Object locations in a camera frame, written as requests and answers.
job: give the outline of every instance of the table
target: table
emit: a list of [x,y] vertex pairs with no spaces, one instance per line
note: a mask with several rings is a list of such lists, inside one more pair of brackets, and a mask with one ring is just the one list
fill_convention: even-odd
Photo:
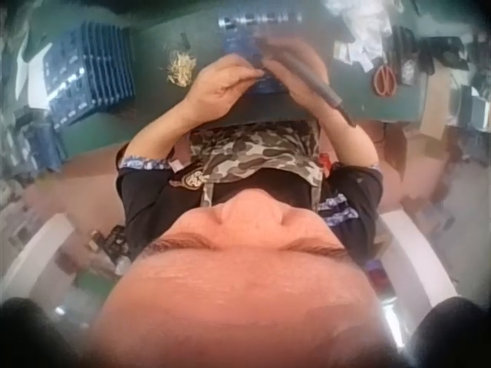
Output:
[[[310,37],[329,65],[331,85],[344,99],[346,111],[355,119],[385,121],[417,121],[423,112],[426,85],[400,86],[391,99],[373,92],[372,78],[376,68],[364,73],[359,64],[348,65],[332,60],[335,39],[345,37],[343,24],[331,17],[320,2],[302,12],[304,23],[310,25]],[[412,25],[411,6],[404,17],[394,14],[398,24]],[[181,33],[185,32],[190,52],[197,59],[197,70],[224,55],[223,39],[215,9],[198,11],[133,35],[134,73],[137,81],[137,115],[150,122],[170,109],[186,95],[187,89],[166,80],[169,51],[183,50]],[[243,97],[224,118],[208,127],[237,125],[259,121],[305,119],[308,114],[298,107],[288,93],[250,94]]]
[[[315,46],[320,54],[329,60],[334,40],[344,37],[342,22],[333,19],[319,1],[307,3],[305,19],[316,28]],[[391,20],[393,24],[413,29],[417,36],[415,11],[409,0],[403,0],[403,3],[405,12],[402,15],[390,14]],[[150,28],[146,28],[148,21],[128,21],[127,18],[118,17],[100,8],[65,5],[60,9],[38,9],[41,14],[31,23],[33,39],[46,31],[49,40],[56,34],[53,29],[59,33],[62,31],[61,28],[69,29],[82,19],[131,25],[133,72],[137,87],[133,106],[129,106],[123,113],[98,113],[62,130],[61,137],[69,157],[130,140],[142,127],[185,96],[185,89],[166,81],[165,72],[169,50],[182,48],[182,32],[186,32],[191,51],[197,57],[198,69],[223,55],[215,5],[196,6],[190,14]],[[345,109],[353,118],[394,122],[420,119],[426,96],[426,80],[423,79],[417,86],[400,87],[396,97],[384,99],[377,97],[372,91],[371,79],[375,69],[366,74],[359,65],[350,66],[336,60],[328,63],[331,85],[344,99]],[[241,99],[230,114],[220,121],[211,123],[209,127],[306,117],[308,114],[298,107],[288,94],[249,96]]]

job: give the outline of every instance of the cardboard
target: cardboard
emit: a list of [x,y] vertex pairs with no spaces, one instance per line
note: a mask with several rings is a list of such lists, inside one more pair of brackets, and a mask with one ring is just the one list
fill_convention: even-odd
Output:
[[428,77],[427,98],[424,105],[420,132],[440,140],[443,136],[450,108],[451,71],[437,60],[435,74]]

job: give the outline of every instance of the blue circuit board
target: blue circuit board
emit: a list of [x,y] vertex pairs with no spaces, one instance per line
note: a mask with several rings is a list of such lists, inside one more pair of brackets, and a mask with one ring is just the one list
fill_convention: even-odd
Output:
[[[259,29],[285,29],[302,22],[302,15],[297,11],[269,9],[228,9],[222,11],[219,27],[224,40],[225,54],[239,54],[254,67],[262,68],[262,54],[255,45],[254,34]],[[285,92],[286,88],[269,72],[251,87],[253,94],[275,94]]]

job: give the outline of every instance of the scissors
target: scissors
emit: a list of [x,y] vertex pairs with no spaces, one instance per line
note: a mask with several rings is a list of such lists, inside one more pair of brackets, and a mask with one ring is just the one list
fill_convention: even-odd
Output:
[[384,53],[384,63],[377,69],[374,75],[375,93],[381,97],[392,97],[397,91],[397,80],[394,71],[387,63],[387,55]]

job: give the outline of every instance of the stacked blue trays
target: stacked blue trays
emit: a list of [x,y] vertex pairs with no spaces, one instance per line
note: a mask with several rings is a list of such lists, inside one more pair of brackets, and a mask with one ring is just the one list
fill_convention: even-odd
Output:
[[44,81],[56,130],[130,99],[127,30],[85,22],[63,34],[44,56]]

